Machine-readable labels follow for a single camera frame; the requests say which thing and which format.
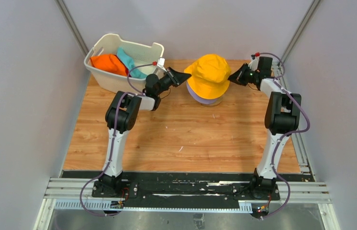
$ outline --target yellow hat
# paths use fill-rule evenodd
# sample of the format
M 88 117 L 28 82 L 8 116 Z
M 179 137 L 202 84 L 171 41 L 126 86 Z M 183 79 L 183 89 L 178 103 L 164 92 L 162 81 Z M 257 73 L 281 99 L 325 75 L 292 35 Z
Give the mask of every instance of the yellow hat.
M 187 83 L 201 98 L 215 99 L 222 96 L 229 87 L 231 68 L 223 57 L 207 54 L 184 70 L 191 74 Z

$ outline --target robotic arm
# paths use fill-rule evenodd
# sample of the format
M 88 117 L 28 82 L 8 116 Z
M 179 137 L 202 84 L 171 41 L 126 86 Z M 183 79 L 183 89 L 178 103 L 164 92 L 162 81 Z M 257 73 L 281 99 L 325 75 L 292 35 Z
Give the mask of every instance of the robotic arm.
M 239 84 L 254 84 L 257 88 L 269 97 L 268 108 L 265 116 L 265 127 L 268 129 L 267 142 L 260 164 L 255 168 L 253 178 L 248 190 L 253 193 L 271 194 L 276 189 L 276 174 L 272 166 L 277 169 L 281 152 L 285 143 L 290 138 L 280 137 L 290 131 L 296 130 L 299 125 L 300 111 L 288 98 L 288 96 L 275 84 L 277 79 L 271 77 L 271 57 L 260 57 L 259 54 L 252 55 L 252 61 L 244 64 L 238 71 L 232 74 L 228 80 Z M 139 110 L 154 111 L 160 104 L 160 94 L 167 91 L 169 87 L 177 87 L 184 83 L 190 74 L 181 73 L 172 68 L 164 69 L 164 60 L 158 61 L 158 69 L 164 71 L 164 76 L 159 79 L 156 74 L 150 74 L 146 78 L 144 95 L 125 95 L 120 108 L 117 108 L 118 101 L 124 95 L 118 92 L 111 103 L 105 120 L 109 129 L 109 143 L 106 159 L 111 159 L 107 166 L 104 164 L 104 175 L 95 182 L 95 187 L 101 188 L 102 193 L 108 196 L 115 196 L 121 190 L 122 156 L 127 135 L 133 128 Z M 301 96 L 291 93 L 292 97 L 301 104 Z M 119 110 L 117 125 L 114 126 L 115 112 Z M 114 130 L 116 136 L 112 147 Z M 280 142 L 275 156 L 275 146 Z

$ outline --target white wall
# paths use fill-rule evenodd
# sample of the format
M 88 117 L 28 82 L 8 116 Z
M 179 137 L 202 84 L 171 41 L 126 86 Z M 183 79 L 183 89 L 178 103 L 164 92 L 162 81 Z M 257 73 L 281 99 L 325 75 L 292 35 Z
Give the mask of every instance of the white wall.
M 323 1 L 286 63 L 312 120 L 304 135 L 341 228 L 357 230 L 357 1 Z
M 53 0 L 0 0 L 0 229 L 33 227 L 88 75 Z
M 281 55 L 312 0 L 65 0 L 89 48 L 106 33 L 150 45 L 170 59 L 217 53 Z

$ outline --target wooden table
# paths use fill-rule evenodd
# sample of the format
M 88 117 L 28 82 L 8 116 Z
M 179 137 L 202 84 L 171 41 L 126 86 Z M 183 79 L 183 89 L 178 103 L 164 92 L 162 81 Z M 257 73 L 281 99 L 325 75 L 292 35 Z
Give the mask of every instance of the wooden table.
M 193 60 L 166 61 L 183 71 Z M 229 60 L 232 72 L 244 63 Z M 91 77 L 65 170 L 101 170 L 108 145 L 105 113 L 114 93 Z M 264 117 L 268 98 L 260 91 L 231 83 L 217 107 L 196 102 L 185 85 L 174 88 L 154 111 L 140 111 L 128 136 L 123 156 L 127 171 L 253 172 L 266 143 Z M 286 144 L 279 172 L 299 173 L 291 139 Z

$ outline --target laundry basket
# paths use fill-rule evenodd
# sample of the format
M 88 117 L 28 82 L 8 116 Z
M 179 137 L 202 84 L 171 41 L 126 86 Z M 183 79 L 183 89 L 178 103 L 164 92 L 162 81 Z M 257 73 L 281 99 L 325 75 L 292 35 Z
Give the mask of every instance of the laundry basket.
M 132 87 L 128 84 L 126 76 L 94 68 L 91 64 L 90 57 L 101 54 L 116 54 L 118 47 L 122 47 L 124 52 L 134 59 L 135 66 L 157 61 L 163 56 L 164 47 L 159 43 L 146 46 L 135 42 L 128 42 L 122 40 L 118 34 L 106 34 L 89 51 L 84 59 L 84 65 L 102 88 L 111 92 L 134 92 Z M 139 70 L 148 75 L 156 72 L 156 66 L 141 67 Z M 129 81 L 139 90 L 145 88 L 145 79 L 130 78 Z

